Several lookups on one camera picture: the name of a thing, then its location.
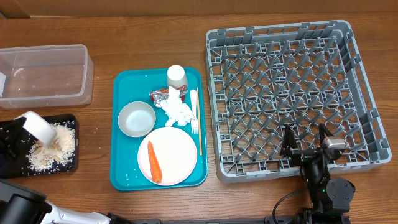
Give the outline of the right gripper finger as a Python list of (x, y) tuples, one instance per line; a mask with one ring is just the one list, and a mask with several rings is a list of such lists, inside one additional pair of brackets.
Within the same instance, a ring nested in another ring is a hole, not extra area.
[(330, 146), (331, 140), (333, 139), (332, 133), (328, 130), (328, 128), (324, 124), (318, 125), (319, 139), (321, 146)]
[(293, 149), (298, 149), (297, 142), (294, 137), (294, 133), (288, 124), (284, 125), (284, 140), (282, 141), (282, 147), (280, 155), (282, 157), (290, 157)]

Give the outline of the white bowl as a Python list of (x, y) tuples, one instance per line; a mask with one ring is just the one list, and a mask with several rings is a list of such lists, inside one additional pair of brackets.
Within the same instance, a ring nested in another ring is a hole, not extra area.
[(28, 111), (19, 118), (26, 119), (23, 128), (44, 145), (52, 144), (57, 137), (55, 128), (35, 112)]

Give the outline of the white rice pile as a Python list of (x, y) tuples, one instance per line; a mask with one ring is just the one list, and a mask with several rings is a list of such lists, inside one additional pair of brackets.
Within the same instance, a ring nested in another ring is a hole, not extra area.
[(50, 172), (50, 171), (61, 171), (61, 168), (71, 168), (71, 162), (75, 155), (75, 130), (62, 125), (61, 123), (51, 124), (57, 131), (57, 137), (59, 144), (62, 147), (62, 161), (61, 162), (50, 162), (49, 165), (42, 165), (34, 156), (34, 144), (29, 149), (29, 154), (27, 155), (29, 166), (28, 168), (35, 172)]

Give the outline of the nut shells pile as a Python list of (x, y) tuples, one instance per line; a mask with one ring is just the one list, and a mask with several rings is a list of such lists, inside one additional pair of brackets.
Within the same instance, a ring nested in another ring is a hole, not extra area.
[(40, 141), (34, 144), (34, 156), (44, 166), (50, 164), (50, 162), (61, 162), (62, 161), (62, 147), (59, 144), (59, 140), (54, 140), (53, 143), (45, 145)]

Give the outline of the grey bowl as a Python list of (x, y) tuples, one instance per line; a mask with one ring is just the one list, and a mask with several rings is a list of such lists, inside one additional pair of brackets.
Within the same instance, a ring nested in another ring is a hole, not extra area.
[(119, 129), (129, 137), (149, 134), (156, 122), (156, 114), (148, 103), (134, 101), (124, 106), (118, 114)]

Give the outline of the orange carrot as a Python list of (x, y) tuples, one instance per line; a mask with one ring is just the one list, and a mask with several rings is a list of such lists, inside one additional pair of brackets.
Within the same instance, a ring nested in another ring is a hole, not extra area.
[(152, 175), (152, 180), (155, 183), (161, 183), (162, 181), (162, 171), (160, 168), (160, 164), (157, 160), (154, 147), (151, 141), (148, 141), (147, 144), (147, 151), (149, 156), (149, 163), (150, 163), (150, 171)]

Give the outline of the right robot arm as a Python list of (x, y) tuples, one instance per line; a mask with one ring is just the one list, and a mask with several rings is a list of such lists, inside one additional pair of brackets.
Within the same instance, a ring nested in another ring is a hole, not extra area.
[(300, 150), (289, 125), (285, 125), (280, 155), (287, 157), (292, 166), (300, 168), (306, 182), (312, 206), (301, 208), (289, 223), (349, 223), (345, 213), (350, 210), (355, 186), (343, 178), (331, 178), (328, 164), (339, 159), (347, 143), (334, 136), (324, 124), (318, 125), (320, 146)]

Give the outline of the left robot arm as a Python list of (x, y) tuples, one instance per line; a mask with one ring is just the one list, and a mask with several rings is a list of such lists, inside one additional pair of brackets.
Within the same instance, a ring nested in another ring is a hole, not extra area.
[(131, 223), (108, 213), (83, 213), (58, 208), (47, 196), (9, 181), (33, 172), (26, 154), (33, 145), (33, 136), (23, 128), (25, 117), (1, 122), (1, 223)]

